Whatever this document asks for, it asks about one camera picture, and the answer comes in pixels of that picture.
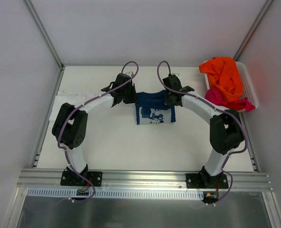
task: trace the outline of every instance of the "pile of clothes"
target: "pile of clothes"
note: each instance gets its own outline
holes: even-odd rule
[[[235,61],[230,57],[216,57],[199,66],[201,73],[206,73],[210,89],[205,99],[215,105],[233,108],[237,111],[255,109],[243,95],[243,83]]]

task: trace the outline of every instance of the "gray floor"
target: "gray floor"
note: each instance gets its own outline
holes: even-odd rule
[[[27,197],[19,228],[271,228],[261,193],[231,192],[216,207],[201,201]]]

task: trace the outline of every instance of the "orange towel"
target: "orange towel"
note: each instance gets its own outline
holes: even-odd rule
[[[243,94],[243,83],[235,61],[230,57],[216,57],[199,66],[206,73],[210,87],[216,87],[223,99],[236,102]]]

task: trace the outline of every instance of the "white wall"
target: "white wall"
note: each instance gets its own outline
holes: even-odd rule
[[[247,65],[259,96],[260,107],[247,114],[247,123],[281,207],[281,0],[275,1],[239,61]]]
[[[56,83],[58,68],[21,0],[0,0],[0,227]]]
[[[234,56],[265,0],[32,0],[65,64]]]

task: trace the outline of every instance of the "white laundry basket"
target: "white laundry basket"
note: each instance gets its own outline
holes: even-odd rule
[[[241,80],[242,80],[242,83],[243,83],[244,92],[243,92],[243,95],[241,96],[241,99],[247,97],[248,101],[251,102],[255,106],[255,108],[257,108],[259,106],[259,100],[258,100],[258,98],[255,94],[253,84],[252,84],[251,79],[249,77],[246,66],[241,62],[235,62],[235,63],[236,63],[236,66],[239,70]],[[206,86],[207,86],[207,90],[208,90],[208,89],[210,89],[210,86],[209,86],[207,74],[205,74],[205,80],[206,80]]]

